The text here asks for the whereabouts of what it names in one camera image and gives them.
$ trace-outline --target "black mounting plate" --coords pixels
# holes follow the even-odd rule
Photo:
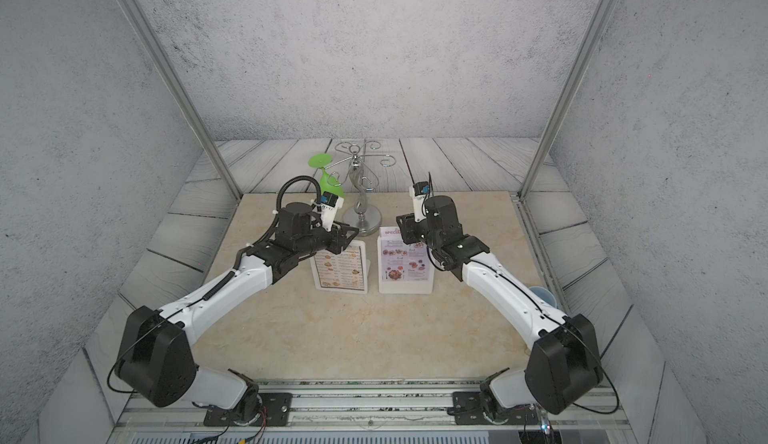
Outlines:
[[[290,413],[290,402],[293,394],[290,392],[259,392],[261,401],[266,408],[266,426],[283,427],[288,424],[288,414]],[[261,416],[251,424],[245,427],[261,427]],[[226,426],[226,411],[223,409],[209,409],[205,413],[203,420],[204,426],[222,427]]]
[[[453,393],[453,419],[459,426],[480,426],[491,424],[485,419],[480,404],[480,392],[454,392]],[[496,422],[500,426],[536,426],[538,416],[530,407],[508,411],[508,419],[504,423]]]

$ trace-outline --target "robotic arm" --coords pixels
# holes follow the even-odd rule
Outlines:
[[[298,181],[315,186],[314,203],[291,202],[283,208],[285,190]],[[337,195],[321,195],[309,176],[289,180],[277,194],[272,225],[255,244],[238,251],[232,268],[159,310],[142,306],[129,315],[114,373],[155,406],[187,400],[228,410],[236,423],[253,422],[261,406],[258,385],[233,370],[197,366],[190,347],[222,316],[303,259],[322,249],[333,254],[346,249],[358,230],[334,222],[342,204]]]
[[[298,181],[315,186],[314,202],[283,208],[284,192]],[[602,381],[597,340],[586,317],[566,316],[507,272],[482,241],[463,233],[453,200],[429,197],[427,182],[415,184],[410,194],[414,212],[397,218],[404,242],[426,243],[443,270],[491,301],[531,349],[525,370],[498,372],[481,385],[481,404],[490,420],[503,420],[515,406],[532,402],[560,413]],[[254,422],[262,406],[258,385],[233,370],[197,366],[191,346],[222,316],[303,259],[322,249],[333,254],[346,249],[358,229],[333,220],[342,203],[331,192],[321,194],[309,176],[289,180],[277,194],[272,225],[256,243],[238,251],[229,270],[159,310],[140,307],[129,315],[112,371],[155,406],[187,400],[227,410],[237,424]]]
[[[442,269],[491,301],[531,350],[524,370],[498,372],[481,385],[485,416],[503,420],[512,408],[532,402],[562,412],[603,379],[594,327],[586,317],[569,317],[534,295],[488,246],[464,234],[453,200],[429,197],[430,188],[422,181],[409,190],[413,213],[397,218],[403,241],[425,243]]]

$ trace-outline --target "silver metal base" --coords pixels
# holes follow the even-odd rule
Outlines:
[[[344,213],[344,222],[360,229],[358,236],[370,236],[382,225],[382,213],[375,206],[368,205],[365,214],[359,215],[351,207]]]

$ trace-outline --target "gray textured wall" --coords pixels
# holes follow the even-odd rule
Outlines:
[[[115,0],[0,0],[0,29],[0,441],[15,442],[200,148]]]
[[[215,139],[540,135],[597,0],[140,0]]]
[[[714,442],[768,423],[768,0],[621,0],[553,157]]]

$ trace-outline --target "electrical wire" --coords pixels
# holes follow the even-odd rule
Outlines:
[[[432,266],[434,266],[435,269],[437,269],[438,271],[445,271],[446,270],[445,268],[437,267],[437,265],[435,264],[435,261],[432,260],[432,253],[429,251],[429,246],[427,246],[427,257],[429,258],[429,262],[432,263]]]
[[[449,416],[458,416],[460,414],[466,414],[467,412],[475,412],[476,410],[480,410],[480,406],[470,407],[463,410],[456,410],[455,407],[448,407],[446,408],[446,414]]]
[[[232,419],[230,419],[230,411],[226,412],[226,427],[223,431],[216,434],[216,436],[208,436],[204,437],[203,439],[197,439],[196,441],[188,442],[187,444],[210,444],[211,442],[218,442],[219,438],[224,435],[224,433],[228,430],[230,430],[230,426],[232,424]]]
[[[288,191],[288,188],[290,188],[292,185],[294,185],[294,184],[296,184],[297,182],[300,182],[300,181],[309,181],[311,185],[315,186],[315,203],[317,205],[320,205],[320,198],[321,198],[320,183],[317,182],[317,179],[312,178],[312,176],[302,175],[302,176],[296,176],[295,178],[289,179],[279,189],[279,191],[277,192],[277,199],[276,199],[276,202],[275,202],[275,209],[277,209],[279,211],[280,209],[283,208],[283,195],[286,193],[286,191]],[[240,259],[242,259],[243,254],[246,251],[248,251],[250,248],[254,247],[255,245],[259,244],[260,242],[262,242],[263,240],[269,238],[270,236],[272,236],[272,234],[274,234],[274,232],[277,230],[277,221],[278,221],[278,215],[275,214],[275,217],[272,220],[272,223],[270,224],[270,227],[267,228],[266,231],[264,231],[264,234],[262,234],[261,237],[256,239],[256,241],[252,245],[250,245],[248,247],[244,247],[244,248],[240,249],[239,251],[237,251],[237,255],[235,257],[235,266],[232,267],[233,269],[239,269],[240,268]]]
[[[255,444],[259,444],[261,442],[261,439],[264,438],[264,431],[266,430],[266,407],[262,406],[259,410],[259,414],[261,414],[261,428],[259,428],[259,431],[254,434],[251,437],[247,437],[245,439],[241,439],[237,441],[237,444],[248,444],[248,442],[253,441],[255,438],[259,438],[259,440],[256,441]]]
[[[424,204],[425,204],[425,203],[426,203],[426,201],[429,199],[429,196],[430,196],[430,195],[432,195],[432,197],[433,197],[433,198],[435,197],[435,190],[434,190],[434,189],[432,189],[432,172],[431,172],[431,171],[430,171],[429,173],[427,173],[427,186],[429,186],[429,187],[428,187],[428,190],[427,190],[427,196],[425,196],[425,197],[424,197],[424,200],[422,200],[422,214],[423,214],[425,217],[427,216],[427,210],[426,210],[426,208],[424,207]]]
[[[576,406],[576,407],[578,407],[579,409],[583,409],[583,410],[585,410],[585,411],[589,411],[589,412],[594,412],[595,414],[604,414],[604,415],[608,415],[608,414],[613,414],[614,412],[618,411],[618,410],[619,410],[619,407],[621,406],[621,402],[619,401],[619,395],[618,395],[618,392],[616,392],[616,386],[614,385],[614,382],[613,382],[612,380],[610,380],[610,377],[608,376],[608,373],[607,373],[607,372],[605,372],[605,369],[603,368],[603,365],[602,365],[602,363],[600,362],[600,358],[599,358],[599,357],[597,357],[597,356],[596,356],[596,355],[595,355],[595,354],[592,352],[592,350],[589,348],[589,346],[587,346],[587,344],[586,344],[586,343],[584,343],[584,342],[581,340],[581,337],[579,337],[579,336],[578,336],[576,333],[574,333],[573,331],[571,331],[570,329],[568,329],[568,327],[565,325],[565,323],[558,323],[557,321],[555,321],[554,319],[552,319],[552,318],[551,318],[549,315],[547,315],[546,313],[544,313],[544,310],[542,309],[542,307],[538,305],[538,303],[536,302],[536,300],[535,300],[533,297],[529,296],[529,295],[528,295],[528,293],[526,293],[525,291],[523,291],[523,289],[521,289],[521,288],[520,288],[520,286],[516,285],[516,284],[514,283],[514,281],[513,281],[513,280],[511,280],[511,279],[509,279],[508,277],[504,276],[504,274],[503,274],[503,273],[499,272],[497,269],[494,269],[494,268],[493,268],[493,267],[491,267],[491,266],[488,266],[488,265],[486,265],[484,262],[481,262],[481,261],[476,261],[476,260],[474,260],[474,259],[470,259],[469,261],[470,261],[470,262],[475,262],[475,263],[477,263],[477,264],[479,264],[479,265],[483,265],[483,266],[487,267],[488,269],[490,269],[491,271],[493,271],[493,272],[494,272],[494,273],[495,273],[497,276],[501,276],[501,277],[503,277],[505,281],[507,281],[509,284],[511,284],[511,285],[513,285],[513,286],[515,286],[515,287],[518,289],[518,291],[520,291],[520,292],[521,292],[521,293],[522,293],[524,296],[526,296],[526,297],[527,297],[527,298],[528,298],[528,299],[529,299],[529,300],[530,300],[530,301],[531,301],[531,302],[532,302],[532,303],[533,303],[533,304],[536,306],[536,308],[539,310],[539,312],[540,312],[540,313],[541,313],[541,314],[542,314],[542,315],[543,315],[545,318],[549,319],[549,320],[550,320],[550,321],[552,321],[553,323],[555,323],[555,324],[557,324],[558,326],[560,326],[560,327],[562,327],[563,329],[565,329],[565,331],[566,331],[566,332],[568,332],[569,334],[571,334],[571,336],[573,336],[573,337],[574,337],[574,338],[575,338],[575,339],[576,339],[576,340],[577,340],[579,343],[581,343],[581,345],[582,345],[582,346],[584,346],[584,349],[585,349],[585,350],[586,350],[588,353],[590,353],[590,355],[592,356],[592,358],[593,358],[593,359],[594,359],[594,360],[595,360],[595,361],[598,363],[598,367],[600,367],[600,371],[602,371],[603,375],[605,376],[605,379],[606,379],[606,380],[608,380],[608,383],[610,384],[610,388],[611,388],[611,389],[614,391],[614,395],[616,396],[616,406],[615,406],[615,407],[613,408],[613,410],[611,410],[611,411],[600,411],[600,410],[596,410],[596,409],[591,409],[590,407],[584,407],[584,406],[581,406],[581,405],[577,404],[576,402],[574,402],[574,403],[573,403],[573,405],[574,405],[574,406]]]
[[[154,327],[152,327],[152,329],[150,329],[149,331],[144,333],[143,336],[139,337],[133,344],[129,345],[128,349],[126,349],[124,353],[120,354],[118,359],[114,360],[114,364],[112,364],[112,367],[109,369],[109,372],[107,372],[107,387],[109,388],[109,390],[112,391],[112,392],[120,393],[120,394],[132,394],[133,391],[121,391],[119,389],[114,389],[112,387],[112,385],[110,384],[110,378],[112,377],[112,374],[114,373],[114,368],[118,366],[118,363],[125,357],[126,354],[128,354],[130,352],[131,349],[133,349],[136,346],[136,344],[139,344],[142,339],[144,339],[146,336],[149,336],[152,333],[152,331],[154,331],[155,329],[158,329],[160,326],[162,326],[163,324],[167,323],[168,320],[171,317],[173,317],[175,315],[178,315],[181,311],[183,311],[184,309],[187,309],[187,307],[192,307],[192,306],[196,305],[197,303],[199,303],[202,300],[203,300],[203,298],[201,297],[200,299],[198,299],[194,303],[192,303],[190,305],[187,305],[186,307],[182,307],[181,309],[179,309],[178,311],[176,311],[172,315],[169,315],[168,317],[165,317],[162,321],[160,321]]]

